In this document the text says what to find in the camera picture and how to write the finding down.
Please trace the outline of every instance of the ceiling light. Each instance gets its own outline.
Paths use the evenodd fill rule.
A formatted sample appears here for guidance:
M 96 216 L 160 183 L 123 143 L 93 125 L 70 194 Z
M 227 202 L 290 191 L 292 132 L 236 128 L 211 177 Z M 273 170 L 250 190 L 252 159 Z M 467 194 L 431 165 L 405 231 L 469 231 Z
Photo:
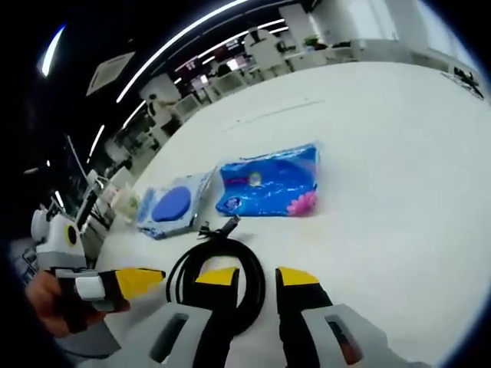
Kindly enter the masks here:
M 206 59 L 206 60 L 203 62 L 203 65 L 208 64 L 210 61 L 213 61 L 213 60 L 215 60 L 215 57 L 214 57 L 214 56 L 212 56 L 212 57 L 208 57 L 208 58 L 207 58 L 207 59 Z
M 53 62 L 54 51 L 56 50 L 56 46 L 60 41 L 61 33 L 63 32 L 63 30 L 64 26 L 61 27 L 60 31 L 58 31 L 58 33 L 53 37 L 51 43 L 48 46 L 48 49 L 46 50 L 46 55 L 44 56 L 43 65 L 41 68 L 41 71 L 43 72 L 45 77 L 47 77 L 49 74 L 51 63 Z
M 278 32 L 283 32 L 283 31 L 287 31 L 288 30 L 288 27 L 283 27 L 283 28 L 278 28 L 278 29 L 275 29 L 274 31 L 270 31 L 269 33 L 278 33 Z
M 134 85 L 134 83 L 137 81 L 137 79 L 143 74 L 143 72 L 165 51 L 167 50 L 170 46 L 175 44 L 178 40 L 180 40 L 182 37 L 187 35 L 189 32 L 191 32 L 194 28 L 198 27 L 199 25 L 203 24 L 205 21 L 210 20 L 211 18 L 217 16 L 220 13 L 223 13 L 224 11 L 233 8 L 234 6 L 240 5 L 244 2 L 247 2 L 248 0 L 235 0 L 234 2 L 230 2 L 227 5 L 224 5 L 211 13 L 208 13 L 204 17 L 198 19 L 197 21 L 193 22 L 191 25 L 188 25 L 186 28 L 184 28 L 181 32 L 176 34 L 174 37 L 172 37 L 170 40 L 168 40 L 167 43 L 165 43 L 164 46 L 162 46 L 155 54 L 152 55 L 150 59 L 147 60 L 145 64 L 135 73 L 133 78 L 131 78 L 130 82 L 126 85 L 126 87 L 121 91 L 119 97 L 117 98 L 116 102 L 119 103 L 121 100 L 123 100 L 124 95 L 128 93 L 130 90 L 131 86 Z
M 146 102 L 141 101 L 141 104 L 139 104 L 138 107 L 135 109 L 135 111 L 133 113 L 131 113 L 130 117 L 128 117 L 126 119 L 121 130 L 123 130 L 124 128 L 127 127 L 127 125 L 130 123 L 131 119 L 133 119 L 135 117 L 135 115 L 138 113 L 138 111 L 140 111 L 140 109 L 143 107 L 144 104 L 146 104 Z
M 284 21 L 285 21 L 285 19 L 278 19 L 277 21 L 270 21 L 269 23 L 259 25 L 258 29 L 263 29 L 263 28 L 269 27 L 270 25 L 277 25 L 279 23 L 283 23 Z
M 227 65 L 229 66 L 231 71 L 239 69 L 239 64 L 237 63 L 236 59 L 232 59 L 232 60 L 227 61 Z
M 54 192 L 54 195 L 56 196 L 56 199 L 58 200 L 58 203 L 60 203 L 60 206 L 62 208 L 64 208 L 64 203 L 63 201 L 61 200 L 61 195 L 60 195 L 60 192 L 57 190 Z
M 97 145 L 97 142 L 99 142 L 99 139 L 101 138 L 101 135 L 102 135 L 102 132 L 104 131 L 104 128 L 106 126 L 103 125 L 101 126 L 101 128 L 99 129 L 99 132 L 97 133 L 96 137 L 95 137 L 95 141 L 92 143 L 92 148 L 91 148 L 91 152 L 89 153 L 89 157 L 92 157 L 92 153 L 94 152 L 95 150 L 95 147 Z

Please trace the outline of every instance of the black ceiling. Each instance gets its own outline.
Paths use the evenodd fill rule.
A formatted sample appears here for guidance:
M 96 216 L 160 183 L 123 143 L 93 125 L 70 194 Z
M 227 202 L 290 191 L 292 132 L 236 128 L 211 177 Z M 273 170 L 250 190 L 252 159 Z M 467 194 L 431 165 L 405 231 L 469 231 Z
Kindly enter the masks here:
M 54 24 L 45 26 L 44 37 L 38 42 L 37 56 L 40 58 L 53 34 L 62 24 L 66 24 L 49 76 L 45 78 L 38 73 L 35 88 L 31 90 L 36 131 L 41 130 L 48 140 L 59 140 L 62 133 L 69 133 L 77 151 L 85 158 L 102 124 L 106 126 L 103 138 L 120 129 L 139 102 L 138 90 L 151 78 L 152 73 L 172 72 L 199 52 L 246 30 L 247 21 L 261 24 L 279 18 L 278 7 L 281 5 L 265 6 L 278 3 L 278 0 L 249 0 L 225 11 L 164 52 L 135 83 L 124 100 L 115 103 L 135 72 L 168 39 L 194 20 L 230 1 L 180 0 L 172 2 L 172 8 L 168 2 L 161 0 L 89 1 L 65 9 L 64 17 L 54 17 Z M 226 22 L 241 14 L 242 16 Z M 223 22 L 226 23 L 207 32 Z M 170 60 L 167 59 L 198 36 L 199 39 L 195 42 Z M 113 83 L 86 98 L 87 86 L 96 67 L 107 59 L 130 51 L 136 51 L 136 54 L 123 73 Z M 55 152 L 49 151 L 56 150 L 58 145 L 59 143 L 53 142 L 48 148 L 45 147 L 43 150 L 47 152 L 43 155 L 55 155 Z

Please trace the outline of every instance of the coiled cable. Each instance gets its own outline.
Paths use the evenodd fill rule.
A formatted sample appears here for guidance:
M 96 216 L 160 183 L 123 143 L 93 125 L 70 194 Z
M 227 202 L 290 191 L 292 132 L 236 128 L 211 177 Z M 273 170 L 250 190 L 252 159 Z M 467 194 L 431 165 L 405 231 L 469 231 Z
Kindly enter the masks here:
M 233 334 L 236 336 L 246 331 L 261 312 L 265 300 L 265 275 L 259 259 L 251 249 L 240 241 L 226 237 L 229 233 L 223 231 L 226 227 L 227 225 L 216 232 L 206 232 L 206 236 L 210 239 L 191 248 L 177 261 L 167 278 L 166 297 L 168 301 L 172 300 L 170 285 L 176 273 L 174 301 L 181 304 L 186 299 L 186 293 L 189 292 L 193 283 L 199 277 L 201 268 L 207 260 L 219 256 L 239 259 L 245 274 L 246 287 L 244 298 L 237 306 L 236 315 L 234 316 Z

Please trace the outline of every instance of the white tabletop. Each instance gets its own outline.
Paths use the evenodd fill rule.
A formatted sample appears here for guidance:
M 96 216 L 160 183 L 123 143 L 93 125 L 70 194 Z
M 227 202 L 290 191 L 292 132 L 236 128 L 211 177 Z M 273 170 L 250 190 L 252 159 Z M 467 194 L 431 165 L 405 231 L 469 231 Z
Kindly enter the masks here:
M 491 111 L 440 72 L 406 64 L 318 67 L 247 88 L 201 110 L 158 153 L 134 186 L 319 141 L 318 214 L 244 218 L 232 236 L 258 255 L 267 277 L 256 323 L 232 342 L 227 366 L 285 366 L 274 270 L 319 278 L 387 333 L 403 358 L 439 363 L 484 307 L 491 281 Z M 203 210 L 213 227 L 225 219 Z M 196 234 L 163 241 L 117 222 L 97 269 L 170 271 Z M 117 340 L 163 303 L 163 293 L 107 318 Z

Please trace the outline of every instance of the blue round pad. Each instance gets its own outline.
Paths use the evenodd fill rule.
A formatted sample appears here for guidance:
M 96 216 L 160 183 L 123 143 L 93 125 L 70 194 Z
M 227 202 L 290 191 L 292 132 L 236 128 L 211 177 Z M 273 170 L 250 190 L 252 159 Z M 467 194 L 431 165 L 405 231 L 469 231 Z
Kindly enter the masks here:
M 191 206 L 191 192 L 185 186 L 172 188 L 157 203 L 152 211 L 155 222 L 176 221 L 180 219 Z

